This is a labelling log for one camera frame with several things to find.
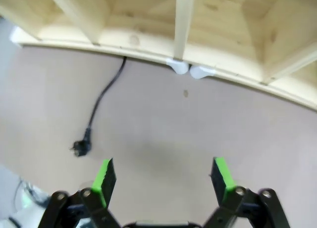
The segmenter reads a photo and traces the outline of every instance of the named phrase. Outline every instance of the screw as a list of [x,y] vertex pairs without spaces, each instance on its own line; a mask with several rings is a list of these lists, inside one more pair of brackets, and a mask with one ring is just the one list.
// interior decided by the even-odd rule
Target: screw
[[240,188],[240,187],[238,187],[238,188],[236,189],[236,193],[238,193],[240,196],[243,196],[243,195],[244,195],[244,191],[243,191],[243,189]]
[[61,199],[63,199],[64,197],[65,197],[65,195],[62,194],[62,193],[60,193],[60,194],[57,196],[57,199],[58,199],[58,200],[61,200]]
[[262,194],[264,197],[271,198],[271,194],[268,191],[263,191]]
[[89,190],[84,191],[84,197],[88,197],[89,195],[90,195],[90,191]]

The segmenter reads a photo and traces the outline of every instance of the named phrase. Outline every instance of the green gripper pad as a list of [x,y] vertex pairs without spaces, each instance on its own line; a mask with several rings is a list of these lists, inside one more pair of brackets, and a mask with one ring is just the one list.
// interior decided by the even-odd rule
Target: green gripper pad
[[109,206],[115,182],[113,160],[104,160],[91,187],[92,191],[100,194],[103,207]]
[[226,199],[228,192],[232,191],[236,186],[224,157],[213,158],[211,181],[220,205]]

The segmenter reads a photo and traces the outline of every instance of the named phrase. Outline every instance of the table surface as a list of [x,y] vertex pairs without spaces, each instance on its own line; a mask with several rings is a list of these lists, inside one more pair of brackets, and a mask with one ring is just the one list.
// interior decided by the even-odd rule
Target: table surface
[[113,157],[110,209],[122,224],[203,223],[217,206],[212,158],[225,156],[239,185],[273,188],[292,227],[313,227],[317,114],[262,92],[129,59],[98,108],[92,151],[74,157],[69,148],[121,62],[20,50],[0,84],[0,162],[49,193],[73,193]]

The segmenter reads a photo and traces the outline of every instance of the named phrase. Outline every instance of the power cord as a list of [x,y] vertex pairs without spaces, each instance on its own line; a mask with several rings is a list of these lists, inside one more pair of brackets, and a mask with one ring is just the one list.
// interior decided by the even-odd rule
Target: power cord
[[122,65],[121,65],[120,69],[118,70],[117,74],[110,81],[110,83],[105,87],[105,89],[103,89],[103,91],[100,93],[98,99],[96,100],[93,112],[90,116],[90,120],[89,120],[88,126],[87,126],[85,134],[84,134],[84,138],[82,140],[78,140],[78,141],[74,142],[71,150],[73,151],[73,153],[76,157],[84,156],[91,150],[91,137],[90,137],[91,127],[93,124],[93,120],[94,120],[97,108],[98,108],[99,103],[100,103],[101,99],[103,98],[104,94],[108,91],[108,89],[115,83],[115,81],[120,76],[120,74],[123,71],[123,68],[125,66],[126,60],[127,60],[127,57],[123,57]]

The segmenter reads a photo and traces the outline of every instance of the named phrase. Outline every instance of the white plastic bracket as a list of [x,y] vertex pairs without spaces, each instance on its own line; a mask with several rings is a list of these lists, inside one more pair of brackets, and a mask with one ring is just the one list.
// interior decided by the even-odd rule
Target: white plastic bracket
[[200,79],[207,76],[214,76],[216,74],[216,70],[214,68],[192,65],[189,73],[193,78]]
[[177,74],[184,74],[184,73],[187,73],[189,70],[188,63],[184,61],[178,61],[173,58],[167,58],[166,64],[170,66]]

